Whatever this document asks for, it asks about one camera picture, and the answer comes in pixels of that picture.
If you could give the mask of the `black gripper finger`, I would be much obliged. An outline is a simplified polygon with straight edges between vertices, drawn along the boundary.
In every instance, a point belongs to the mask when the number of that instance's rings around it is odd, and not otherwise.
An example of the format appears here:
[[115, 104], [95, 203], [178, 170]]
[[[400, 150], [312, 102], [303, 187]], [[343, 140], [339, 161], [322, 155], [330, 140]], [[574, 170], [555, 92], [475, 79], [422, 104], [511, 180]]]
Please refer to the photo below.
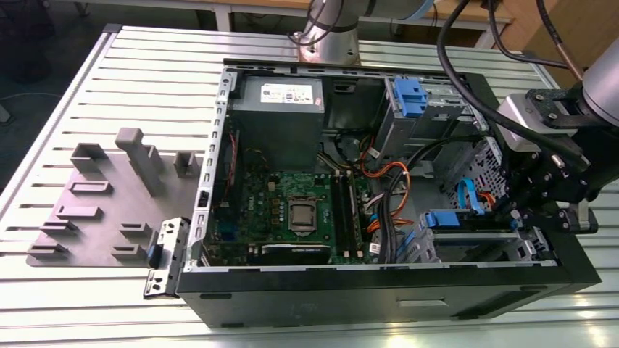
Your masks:
[[504, 195], [502, 212], [527, 221], [544, 210], [551, 200], [551, 171], [539, 152], [516, 152], [511, 149], [502, 160]]
[[588, 202], [570, 203], [567, 207], [550, 204], [536, 210], [519, 210], [524, 225], [544, 231], [560, 231], [571, 234], [595, 234], [599, 223]]

